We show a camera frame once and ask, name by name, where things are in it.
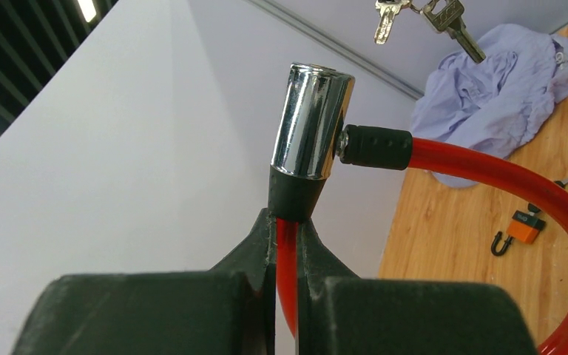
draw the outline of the black rubber cap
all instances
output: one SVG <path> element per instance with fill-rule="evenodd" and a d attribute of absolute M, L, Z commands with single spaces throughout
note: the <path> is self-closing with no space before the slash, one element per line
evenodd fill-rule
<path fill-rule="evenodd" d="M 413 154 L 413 136 L 408 131 L 382 127 L 345 127 L 348 144 L 341 163 L 371 168 L 404 170 Z"/>
<path fill-rule="evenodd" d="M 516 220 L 519 223 L 525 224 L 526 226 L 532 227 L 534 229 L 537 229 L 539 231 L 542 231 L 543 228 L 545 228 L 545 221 L 535 217 L 535 216 L 531 216 L 527 213 L 524 213 L 522 211 L 515 211 L 515 214 L 513 215 L 513 219 Z"/>
<path fill-rule="evenodd" d="M 268 182 L 268 209 L 278 218 L 305 222 L 310 219 L 325 180 L 290 176 L 271 166 Z"/>

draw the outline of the light blue shirt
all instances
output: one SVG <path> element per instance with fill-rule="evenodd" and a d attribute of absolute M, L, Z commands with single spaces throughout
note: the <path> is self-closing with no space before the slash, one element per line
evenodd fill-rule
<path fill-rule="evenodd" d="M 461 51 L 430 74 L 411 132 L 507 158 L 535 137 L 554 105 L 568 96 L 568 38 L 501 24 L 478 44 L 487 54 L 481 64 Z M 451 187 L 475 184 L 435 177 Z"/>

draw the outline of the wooden table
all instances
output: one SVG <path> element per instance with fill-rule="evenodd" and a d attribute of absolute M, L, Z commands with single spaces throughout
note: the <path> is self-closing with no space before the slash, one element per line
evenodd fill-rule
<path fill-rule="evenodd" d="M 568 37 L 568 27 L 560 34 Z M 553 180 L 568 176 L 568 99 L 510 161 Z M 409 169 L 379 276 L 499 285 L 541 343 L 568 311 L 568 236 L 543 216 L 547 227 L 534 244 L 515 241 L 503 257 L 494 257 L 493 236 L 506 230 L 516 209 L 525 211 L 526 201 L 483 185 L 450 189 Z"/>

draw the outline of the red coiled cable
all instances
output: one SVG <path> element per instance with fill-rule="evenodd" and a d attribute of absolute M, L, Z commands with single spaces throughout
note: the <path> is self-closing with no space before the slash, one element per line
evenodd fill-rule
<path fill-rule="evenodd" d="M 568 193 L 528 169 L 446 143 L 414 138 L 408 167 L 463 177 L 503 189 L 539 206 L 568 234 Z M 277 289 L 288 327 L 297 327 L 297 223 L 277 220 Z M 543 355 L 568 354 L 568 313 L 538 346 Z"/>

